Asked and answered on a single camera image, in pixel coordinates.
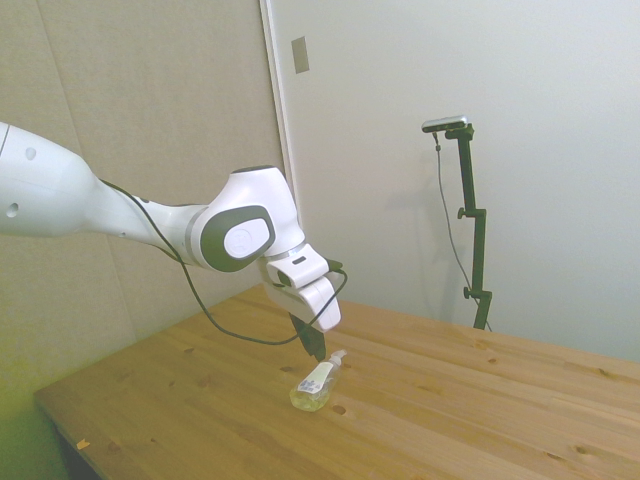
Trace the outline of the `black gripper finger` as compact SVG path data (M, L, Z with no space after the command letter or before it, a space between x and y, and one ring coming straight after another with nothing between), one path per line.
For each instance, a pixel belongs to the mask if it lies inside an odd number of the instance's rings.
M309 339L307 324L292 313L289 314L289 317L295 329L297 339L301 342L305 351L309 352L311 348L311 340Z
M326 358L326 343L324 334L308 326L302 332L302 344L306 352L316 361L324 361Z

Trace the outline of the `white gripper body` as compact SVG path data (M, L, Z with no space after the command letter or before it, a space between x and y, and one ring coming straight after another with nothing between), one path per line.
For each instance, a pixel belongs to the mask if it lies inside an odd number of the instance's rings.
M326 333L341 320L334 285L326 277L301 288L269 286L269 298L287 312Z

